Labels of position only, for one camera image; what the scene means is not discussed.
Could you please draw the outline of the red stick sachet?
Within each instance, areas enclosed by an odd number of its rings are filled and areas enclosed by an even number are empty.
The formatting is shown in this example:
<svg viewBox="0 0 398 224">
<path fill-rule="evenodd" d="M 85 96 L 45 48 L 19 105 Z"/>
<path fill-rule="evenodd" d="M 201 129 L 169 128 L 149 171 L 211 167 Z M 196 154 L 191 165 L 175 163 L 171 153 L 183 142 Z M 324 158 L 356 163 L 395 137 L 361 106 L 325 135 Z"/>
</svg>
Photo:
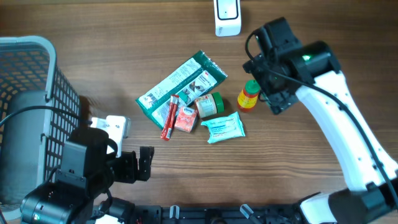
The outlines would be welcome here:
<svg viewBox="0 0 398 224">
<path fill-rule="evenodd" d="M 179 96 L 178 95 L 171 95 L 170 97 L 170 106 L 169 106 L 169 113 L 164 124 L 164 128 L 161 133 L 161 139 L 165 141 L 169 141 L 171 137 L 171 133 L 174 126 L 175 121 L 175 114 L 177 112 L 178 103 L 179 103 Z"/>
</svg>

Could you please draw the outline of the yellow bottle green cap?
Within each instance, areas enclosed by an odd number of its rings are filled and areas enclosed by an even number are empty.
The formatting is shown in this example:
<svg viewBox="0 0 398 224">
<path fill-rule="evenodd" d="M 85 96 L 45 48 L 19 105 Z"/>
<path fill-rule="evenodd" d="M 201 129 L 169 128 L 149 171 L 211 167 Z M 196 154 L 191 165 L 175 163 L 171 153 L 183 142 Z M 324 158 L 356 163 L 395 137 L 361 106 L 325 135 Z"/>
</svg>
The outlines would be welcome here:
<svg viewBox="0 0 398 224">
<path fill-rule="evenodd" d="M 261 88 L 257 83 L 257 81 L 255 80 L 247 81 L 244 88 L 241 90 L 241 92 L 238 95 L 237 98 L 238 108 L 245 113 L 248 113 L 251 110 L 253 110 L 257 103 L 260 90 Z"/>
</svg>

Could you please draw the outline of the orange Kleenex tissue pack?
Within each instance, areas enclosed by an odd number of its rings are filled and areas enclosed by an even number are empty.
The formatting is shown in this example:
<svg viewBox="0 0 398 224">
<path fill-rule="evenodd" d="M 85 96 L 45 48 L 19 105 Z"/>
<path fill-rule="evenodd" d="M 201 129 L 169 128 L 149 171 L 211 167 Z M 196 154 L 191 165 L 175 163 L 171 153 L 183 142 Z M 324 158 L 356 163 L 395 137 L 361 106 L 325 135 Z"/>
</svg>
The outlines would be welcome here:
<svg viewBox="0 0 398 224">
<path fill-rule="evenodd" d="M 180 131 L 190 133 L 197 121 L 197 110 L 182 106 L 178 110 L 178 115 L 174 124 L 174 128 Z"/>
</svg>

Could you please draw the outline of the teal wet wipes pack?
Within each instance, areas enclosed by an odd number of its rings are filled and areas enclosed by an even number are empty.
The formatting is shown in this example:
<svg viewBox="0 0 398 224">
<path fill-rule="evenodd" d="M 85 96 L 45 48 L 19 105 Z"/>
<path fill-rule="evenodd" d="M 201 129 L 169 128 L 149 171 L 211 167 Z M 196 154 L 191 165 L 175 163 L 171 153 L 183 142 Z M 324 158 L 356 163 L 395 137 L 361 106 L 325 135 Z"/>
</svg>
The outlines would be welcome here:
<svg viewBox="0 0 398 224">
<path fill-rule="evenodd" d="M 210 135 L 208 139 L 209 144 L 246 136 L 238 112 L 234 112 L 228 116 L 202 121 L 200 125 L 208 128 Z"/>
</svg>

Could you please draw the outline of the white jar green lid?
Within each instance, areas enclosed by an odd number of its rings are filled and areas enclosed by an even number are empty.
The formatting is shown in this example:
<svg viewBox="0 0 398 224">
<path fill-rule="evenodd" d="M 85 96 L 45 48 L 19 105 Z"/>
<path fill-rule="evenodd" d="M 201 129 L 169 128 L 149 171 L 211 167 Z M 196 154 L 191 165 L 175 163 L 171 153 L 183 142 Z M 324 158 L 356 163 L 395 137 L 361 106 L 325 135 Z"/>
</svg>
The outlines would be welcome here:
<svg viewBox="0 0 398 224">
<path fill-rule="evenodd" d="M 199 96 L 194 101 L 200 118 L 212 116 L 224 111 L 224 103 L 219 92 Z"/>
</svg>

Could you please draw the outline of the green 3M glove package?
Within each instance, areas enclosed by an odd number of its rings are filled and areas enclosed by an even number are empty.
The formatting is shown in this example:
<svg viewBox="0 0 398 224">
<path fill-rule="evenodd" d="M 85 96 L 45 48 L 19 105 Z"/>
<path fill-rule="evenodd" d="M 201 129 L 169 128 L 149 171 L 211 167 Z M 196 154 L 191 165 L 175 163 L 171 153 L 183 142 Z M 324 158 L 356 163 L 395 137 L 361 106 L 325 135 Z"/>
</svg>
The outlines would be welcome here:
<svg viewBox="0 0 398 224">
<path fill-rule="evenodd" d="M 178 95 L 179 106 L 191 106 L 196 98 L 209 93 L 228 75 L 200 50 L 147 93 L 136 99 L 143 113 L 160 129 L 169 113 L 170 97 Z"/>
</svg>

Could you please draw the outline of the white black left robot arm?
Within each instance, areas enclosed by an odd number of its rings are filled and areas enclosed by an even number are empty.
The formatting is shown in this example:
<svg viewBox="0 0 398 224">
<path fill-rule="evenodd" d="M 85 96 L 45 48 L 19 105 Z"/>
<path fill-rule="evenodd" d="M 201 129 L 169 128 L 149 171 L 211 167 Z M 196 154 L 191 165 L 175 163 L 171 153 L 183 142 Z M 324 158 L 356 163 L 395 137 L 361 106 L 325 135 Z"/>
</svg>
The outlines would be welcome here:
<svg viewBox="0 0 398 224">
<path fill-rule="evenodd" d="M 22 223 L 94 223 L 105 215 L 119 223 L 139 223 L 133 203 L 112 197 L 115 182 L 133 184 L 150 178 L 154 147 L 108 153 L 118 145 L 98 128 L 79 128 L 65 141 L 63 159 L 43 184 L 22 201 Z"/>
</svg>

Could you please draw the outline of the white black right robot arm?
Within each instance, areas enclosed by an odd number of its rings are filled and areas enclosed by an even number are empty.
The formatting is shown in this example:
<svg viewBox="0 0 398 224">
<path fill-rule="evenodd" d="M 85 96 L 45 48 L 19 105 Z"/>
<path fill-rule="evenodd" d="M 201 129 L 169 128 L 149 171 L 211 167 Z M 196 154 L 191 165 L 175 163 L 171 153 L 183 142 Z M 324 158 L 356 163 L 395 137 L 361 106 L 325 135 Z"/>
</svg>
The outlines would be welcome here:
<svg viewBox="0 0 398 224">
<path fill-rule="evenodd" d="M 397 208 L 397 162 L 382 148 L 356 106 L 340 63 L 322 42 L 259 41 L 244 70 L 274 114 L 301 102 L 340 163 L 346 188 L 296 203 L 300 223 L 369 223 Z"/>
</svg>

